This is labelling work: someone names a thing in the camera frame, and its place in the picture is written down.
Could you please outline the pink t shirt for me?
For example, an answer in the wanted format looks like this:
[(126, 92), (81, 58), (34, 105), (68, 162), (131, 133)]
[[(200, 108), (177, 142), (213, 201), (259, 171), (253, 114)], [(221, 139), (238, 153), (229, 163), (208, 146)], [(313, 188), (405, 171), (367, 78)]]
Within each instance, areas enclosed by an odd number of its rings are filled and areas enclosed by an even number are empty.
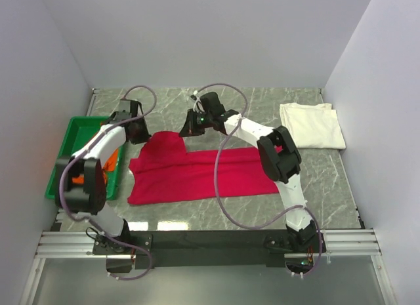
[[(134, 186), (127, 202), (149, 205), (214, 198), (213, 172), (217, 151), (189, 152), (184, 140), (172, 131), (155, 133), (132, 159), (129, 169)], [(277, 193), (263, 172), (258, 150), (233, 148), (222, 151), (219, 163), (221, 197)]]

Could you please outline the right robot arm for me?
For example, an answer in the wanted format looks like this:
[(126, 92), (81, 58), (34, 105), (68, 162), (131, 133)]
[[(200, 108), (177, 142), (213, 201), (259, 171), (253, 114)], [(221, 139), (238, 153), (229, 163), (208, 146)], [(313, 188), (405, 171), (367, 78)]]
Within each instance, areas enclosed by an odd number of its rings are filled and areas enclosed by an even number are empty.
[[(304, 199), (300, 177), (301, 155), (289, 131), (284, 126), (278, 128), (267, 127), (244, 118), (235, 110), (221, 110), (218, 112), (208, 109), (204, 112), (197, 112), (189, 109), (179, 136), (192, 137), (203, 135), (207, 128), (212, 128), (226, 135), (216, 154), (213, 184), (217, 203), (224, 216), (231, 223), (242, 229), (259, 230), (284, 216), (288, 244), (294, 251), (304, 251), (315, 238), (318, 241), (322, 240), (320, 227), (314, 215), (307, 209)], [(283, 203), (283, 212), (259, 226), (246, 226), (234, 220), (224, 208), (220, 199), (220, 158), (223, 148), (233, 136), (258, 149), (262, 170), (276, 185)]]

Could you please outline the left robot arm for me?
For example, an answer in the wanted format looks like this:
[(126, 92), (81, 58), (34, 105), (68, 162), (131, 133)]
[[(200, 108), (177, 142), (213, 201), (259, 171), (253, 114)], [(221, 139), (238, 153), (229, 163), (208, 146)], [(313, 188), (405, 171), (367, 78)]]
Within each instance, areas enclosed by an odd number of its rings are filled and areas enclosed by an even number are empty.
[(106, 203), (103, 166), (126, 142), (145, 143), (150, 137), (143, 112), (114, 112), (80, 150), (56, 160), (56, 206), (74, 222), (89, 222), (117, 254), (129, 250), (131, 235), (127, 221)]

